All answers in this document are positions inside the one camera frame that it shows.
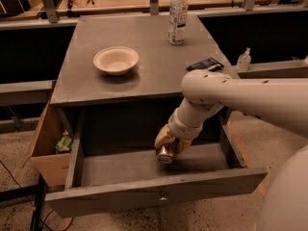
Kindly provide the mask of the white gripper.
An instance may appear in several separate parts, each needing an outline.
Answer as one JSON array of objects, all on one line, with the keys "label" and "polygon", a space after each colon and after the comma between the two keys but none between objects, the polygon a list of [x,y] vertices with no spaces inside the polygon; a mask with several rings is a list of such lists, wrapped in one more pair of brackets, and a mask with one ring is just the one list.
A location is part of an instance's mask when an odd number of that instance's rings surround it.
[{"label": "white gripper", "polygon": [[160,148],[163,145],[171,147],[176,154],[190,147],[192,141],[198,137],[203,128],[202,124],[189,125],[180,119],[176,109],[166,124],[157,135],[154,146]]}]

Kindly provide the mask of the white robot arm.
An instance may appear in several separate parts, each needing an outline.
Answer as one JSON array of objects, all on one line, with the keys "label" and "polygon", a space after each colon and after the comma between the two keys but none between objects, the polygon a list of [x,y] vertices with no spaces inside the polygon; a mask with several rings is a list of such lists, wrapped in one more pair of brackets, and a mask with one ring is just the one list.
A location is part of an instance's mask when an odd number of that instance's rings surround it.
[{"label": "white robot arm", "polygon": [[[184,99],[155,139],[158,159],[170,163],[224,107],[308,138],[308,79],[234,79],[193,70],[181,82]],[[308,231],[308,146],[291,157],[269,186],[255,231]]]}]

